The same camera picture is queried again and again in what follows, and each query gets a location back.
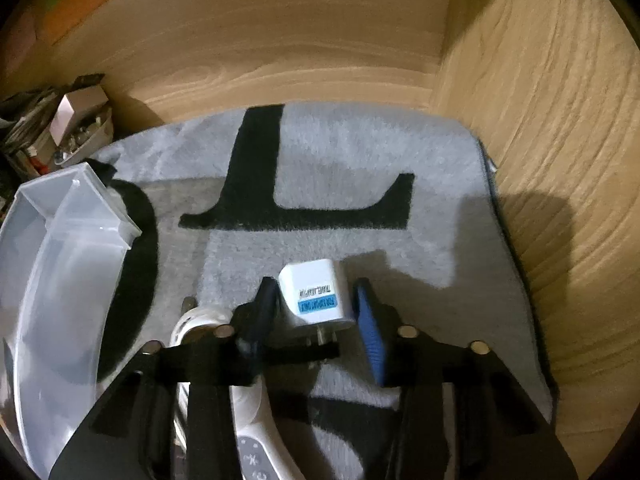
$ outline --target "screw head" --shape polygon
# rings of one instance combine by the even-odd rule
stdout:
[[[151,355],[162,350],[162,348],[163,348],[163,344],[159,341],[156,341],[156,340],[147,341],[142,345],[142,353]]]
[[[473,341],[469,348],[478,355],[487,355],[491,351],[491,347],[484,341]]]
[[[402,325],[398,327],[398,335],[404,339],[413,339],[418,337],[419,331],[413,325]]]
[[[231,337],[235,333],[236,329],[229,324],[219,325],[213,329],[213,335],[220,339]]]

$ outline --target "blue gripper pad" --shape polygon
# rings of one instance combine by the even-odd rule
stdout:
[[[353,306],[373,378],[378,386],[388,386],[392,346],[402,322],[392,306],[380,303],[367,278],[356,280]]]

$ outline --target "wooden floor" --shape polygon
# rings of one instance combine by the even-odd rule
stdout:
[[[131,130],[290,100],[457,118],[497,163],[586,478],[640,402],[640,54],[608,0],[110,0],[0,92],[102,71]]]

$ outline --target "black letter on rug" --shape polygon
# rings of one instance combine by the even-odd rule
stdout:
[[[374,205],[362,209],[287,209],[273,199],[284,105],[249,108],[238,130],[218,203],[183,214],[180,227],[244,231],[328,228],[406,229],[414,175],[401,173]]]

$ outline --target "clear plastic bin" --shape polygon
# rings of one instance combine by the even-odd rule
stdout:
[[[95,402],[104,323],[139,235],[86,163],[20,186],[0,230],[0,421],[42,479]]]

